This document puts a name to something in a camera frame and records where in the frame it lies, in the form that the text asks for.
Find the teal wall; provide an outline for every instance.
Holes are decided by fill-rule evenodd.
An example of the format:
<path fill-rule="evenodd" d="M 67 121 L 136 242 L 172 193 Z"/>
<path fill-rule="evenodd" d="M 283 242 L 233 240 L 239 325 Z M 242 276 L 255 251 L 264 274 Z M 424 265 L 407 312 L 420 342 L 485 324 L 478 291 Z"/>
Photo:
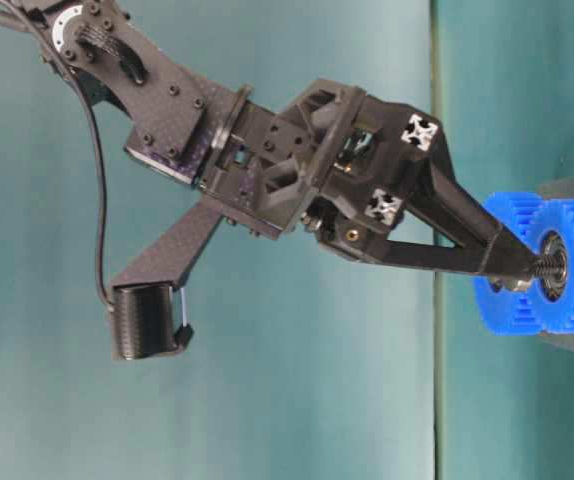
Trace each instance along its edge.
<path fill-rule="evenodd" d="M 426 2 L 124 4 L 172 58 L 269 107 L 325 75 L 429 109 Z M 99 118 L 116 272 L 196 197 L 121 153 L 126 119 Z M 188 291 L 189 353 L 113 364 L 95 188 L 74 96 L 0 30 L 0 479 L 433 478 L 430 274 L 224 226 Z"/>
<path fill-rule="evenodd" d="M 574 1 L 436 0 L 441 115 L 479 200 L 574 176 Z M 444 276 L 440 478 L 574 480 L 574 353 L 487 333 Z"/>

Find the screw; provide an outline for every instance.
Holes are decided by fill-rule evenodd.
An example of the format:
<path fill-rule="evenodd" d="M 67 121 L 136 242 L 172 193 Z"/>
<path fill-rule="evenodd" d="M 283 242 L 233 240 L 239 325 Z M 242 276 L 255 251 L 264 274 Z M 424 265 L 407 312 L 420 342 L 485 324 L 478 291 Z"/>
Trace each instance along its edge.
<path fill-rule="evenodd" d="M 350 242 L 357 242 L 358 240 L 360 240 L 360 232 L 358 232 L 358 230 L 349 230 L 347 232 L 347 240 L 349 240 Z"/>

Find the wire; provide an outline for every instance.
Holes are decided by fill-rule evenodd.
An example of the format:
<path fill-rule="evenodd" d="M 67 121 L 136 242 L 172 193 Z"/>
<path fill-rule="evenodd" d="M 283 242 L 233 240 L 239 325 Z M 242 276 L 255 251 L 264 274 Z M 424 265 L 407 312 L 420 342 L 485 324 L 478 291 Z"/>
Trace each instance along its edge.
<path fill-rule="evenodd" d="M 89 123 L 89 129 L 91 131 L 91 137 L 94 145 L 94 157 L 96 161 L 96 178 L 98 180 L 98 228 L 96 232 L 96 256 L 95 256 L 95 267 L 96 267 L 96 290 L 98 292 L 98 297 L 110 312 L 113 311 L 114 304 L 112 303 L 109 295 L 107 294 L 107 289 L 105 287 L 105 274 L 104 274 L 104 257 L 105 257 L 105 235 L 107 230 L 107 175 L 105 171 L 105 159 L 103 155 L 102 143 L 100 140 L 100 132 L 98 131 L 98 122 L 96 121 L 96 115 L 91 106 L 91 103 L 85 96 L 82 86 L 76 78 L 76 75 L 69 70 L 69 66 L 62 59 L 60 53 L 54 48 L 54 46 L 45 39 L 40 30 L 36 28 L 32 20 L 29 18 L 27 13 L 13 5 L 9 0 L 0 0 L 0 4 L 6 7 L 9 12 L 11 12 L 18 20 L 20 20 L 26 27 L 29 33 L 34 35 L 40 45 L 44 50 L 49 53 L 51 59 L 56 63 L 56 66 L 60 70 L 63 78 L 72 86 L 76 95 L 80 99 L 80 102 L 85 111 L 85 116 L 87 117 L 87 122 Z"/>

